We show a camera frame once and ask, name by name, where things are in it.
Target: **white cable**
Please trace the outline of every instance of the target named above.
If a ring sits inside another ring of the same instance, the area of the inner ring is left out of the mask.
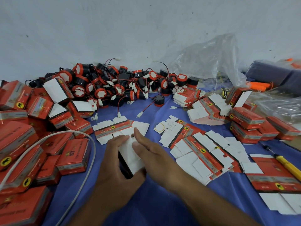
[[[95,145],[95,142],[94,140],[92,139],[91,136],[89,136],[88,134],[86,133],[83,133],[83,132],[79,132],[79,131],[73,131],[73,130],[70,130],[70,131],[62,131],[62,132],[57,132],[57,133],[53,133],[53,134],[50,134],[46,137],[44,137],[43,139],[40,139],[38,142],[34,143],[31,147],[29,147],[21,156],[20,158],[15,162],[15,164],[10,168],[10,170],[7,172],[6,176],[4,177],[4,179],[2,180],[1,184],[0,184],[0,192],[1,190],[3,189],[3,186],[5,185],[7,179],[9,178],[9,176],[12,174],[13,170],[17,167],[17,165],[21,162],[21,160],[24,158],[24,156],[32,149],[34,148],[35,146],[37,146],[38,144],[42,143],[44,140],[48,139],[49,137],[51,136],[55,136],[55,135],[58,135],[58,134],[61,134],[61,133],[68,133],[68,132],[73,132],[73,133],[79,133],[79,134],[83,134],[85,136],[87,136],[90,140],[92,140],[92,143],[93,143],[93,158],[92,158],[92,162],[91,162],[91,165],[89,167],[89,170],[87,172],[87,175],[84,179],[84,181],[82,182],[82,185],[80,186],[77,194],[75,195],[73,201],[71,202],[71,204],[69,205],[68,209],[65,211],[65,213],[63,214],[63,216],[60,218],[60,220],[58,221],[58,223],[55,225],[55,226],[59,226],[62,221],[64,220],[64,218],[66,217],[66,215],[68,214],[68,212],[70,211],[70,209],[72,208],[72,206],[74,205],[75,201],[77,200],[77,197],[79,196],[83,186],[85,185],[86,183],[86,180],[88,179],[88,176],[90,174],[90,171],[92,169],[92,166],[93,166],[93,163],[94,163],[94,160],[95,160],[95,157],[96,157],[96,145]]]

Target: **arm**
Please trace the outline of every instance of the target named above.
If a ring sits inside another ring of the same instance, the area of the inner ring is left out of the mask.
[[[149,176],[178,195],[201,225],[259,225],[238,208],[183,171],[159,144],[134,129],[138,142],[132,147],[143,160]]]
[[[126,179],[119,168],[118,147],[129,136],[118,136],[108,141],[95,187],[88,201],[77,211],[68,226],[100,226],[114,211],[129,202],[145,181],[145,173],[138,171]]]

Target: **blue fabric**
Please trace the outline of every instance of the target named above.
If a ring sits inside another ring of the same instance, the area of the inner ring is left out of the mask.
[[[147,105],[152,101],[137,100],[131,105],[125,104],[120,108],[121,115],[125,115],[129,120],[141,121],[150,124],[146,137],[152,141],[159,142],[160,135],[153,128],[159,122],[168,119],[170,115],[190,123],[187,112],[183,109],[169,109],[171,106],[177,106],[172,97],[165,97],[165,105],[161,108],[154,105],[149,106],[140,118],[136,118]],[[117,116],[117,108],[109,107],[98,110],[98,122],[111,120]],[[232,137],[229,131],[229,124],[219,126],[197,125],[205,131],[213,130],[224,137]],[[89,197],[96,177],[103,160],[106,145],[101,145],[96,141],[97,152],[96,159],[91,174],[75,202],[73,208],[65,218],[62,225],[72,218],[74,213],[85,203]],[[301,169],[301,152],[285,145],[278,140],[269,141],[269,146],[275,153],[283,155],[288,161]],[[259,144],[244,145],[248,154],[268,154]],[[61,218],[65,210],[70,205],[79,187],[85,178],[86,173],[63,176],[57,186],[54,198],[45,217],[43,226],[54,226]],[[262,201],[258,193],[254,190],[251,183],[243,173],[228,172],[221,177],[213,180],[208,187],[217,194],[227,199],[233,205],[246,212],[258,223],[262,225],[300,225],[301,215],[281,215],[277,211],[271,211]],[[175,195],[167,192],[164,188],[158,186],[149,177],[138,189],[130,202],[119,211],[111,214],[104,225],[198,225],[192,214],[188,211],[182,201]]]

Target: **wall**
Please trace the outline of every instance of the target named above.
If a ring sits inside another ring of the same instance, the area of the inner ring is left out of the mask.
[[[301,0],[0,0],[0,78],[24,81],[114,57],[145,69],[228,32],[247,68],[300,54],[300,9]]]

